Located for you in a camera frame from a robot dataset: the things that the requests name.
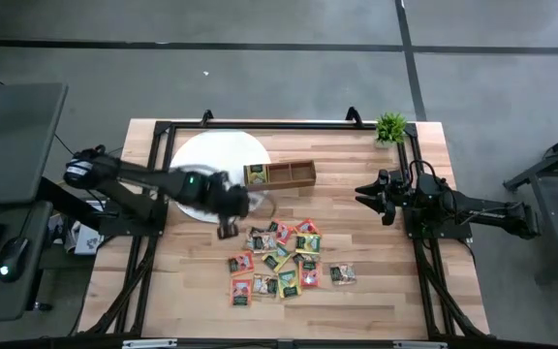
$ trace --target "plant pot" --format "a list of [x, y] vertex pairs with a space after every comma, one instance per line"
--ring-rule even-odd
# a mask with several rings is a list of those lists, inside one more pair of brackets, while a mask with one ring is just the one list
[[379, 149], [389, 149], [395, 145], [394, 142], [378, 142], [374, 140], [374, 146]]

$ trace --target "green plant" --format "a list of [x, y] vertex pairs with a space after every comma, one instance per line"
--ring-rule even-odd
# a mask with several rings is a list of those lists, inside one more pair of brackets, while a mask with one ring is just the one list
[[404, 142], [406, 119], [400, 112], [385, 112], [376, 120], [376, 142]]

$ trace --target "gray floor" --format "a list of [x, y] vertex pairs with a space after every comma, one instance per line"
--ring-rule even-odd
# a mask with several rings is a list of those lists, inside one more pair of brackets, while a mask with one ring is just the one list
[[[404, 0], [415, 45], [558, 47], [558, 0]], [[83, 40], [401, 45], [391, 0], [0, 0], [0, 36]], [[558, 140], [558, 55], [417, 54], [427, 119], [444, 124], [458, 188], [514, 199], [501, 182]], [[133, 117], [416, 119], [403, 53], [0, 48], [6, 83], [64, 81], [58, 128], [74, 149], [117, 148]], [[55, 144], [46, 173], [69, 155]], [[522, 190], [518, 200], [531, 200]], [[558, 344], [558, 285], [539, 287], [543, 239], [474, 226], [492, 333]], [[87, 275], [53, 276], [61, 305], [40, 335], [68, 333]], [[0, 340], [35, 337], [33, 320]]]

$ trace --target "small potted plant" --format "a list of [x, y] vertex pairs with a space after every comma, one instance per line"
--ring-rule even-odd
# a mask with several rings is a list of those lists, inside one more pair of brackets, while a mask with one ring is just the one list
[[406, 119], [400, 112], [385, 112], [376, 120], [376, 141], [378, 148], [389, 148], [404, 142]]

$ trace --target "wooden tabletop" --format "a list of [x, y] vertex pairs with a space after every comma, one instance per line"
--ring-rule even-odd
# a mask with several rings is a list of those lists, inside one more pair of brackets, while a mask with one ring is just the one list
[[[147, 163], [155, 121], [131, 120], [122, 155], [124, 160], [141, 165]], [[423, 159], [454, 187], [441, 123], [419, 122], [417, 127]], [[200, 132], [203, 130], [177, 130], [175, 148]], [[272, 191], [272, 195], [278, 205], [276, 218], [289, 225], [311, 218], [322, 231], [324, 277], [321, 286], [304, 290], [294, 299], [265, 299], [244, 308], [230, 306], [227, 259], [241, 250], [244, 235], [219, 240], [215, 225], [194, 221], [170, 203], [168, 224], [156, 251], [143, 335], [426, 338], [415, 255], [406, 238], [401, 210], [397, 212], [395, 224], [385, 227], [380, 216], [354, 199], [355, 188], [371, 183], [379, 169], [398, 169], [396, 148], [375, 148], [373, 134], [367, 131], [246, 132], [263, 144], [273, 162], [315, 161], [318, 176], [315, 187]], [[412, 153], [409, 152], [408, 157], [410, 161]], [[269, 214], [270, 206], [262, 205], [239, 223], [241, 231], [250, 226], [267, 226]], [[91, 327], [120, 291], [131, 240], [115, 238], [99, 251], [80, 319], [80, 331]], [[471, 255], [453, 240], [441, 240], [441, 253], [450, 293], [474, 324], [487, 332]], [[356, 284], [333, 286], [328, 264], [334, 262], [354, 263]], [[256, 272], [271, 273], [260, 257], [255, 259], [255, 267]], [[282, 271], [294, 268], [295, 264], [289, 261]], [[133, 294], [130, 319], [136, 298], [137, 294]], [[434, 298], [437, 323], [442, 329], [440, 304]]]

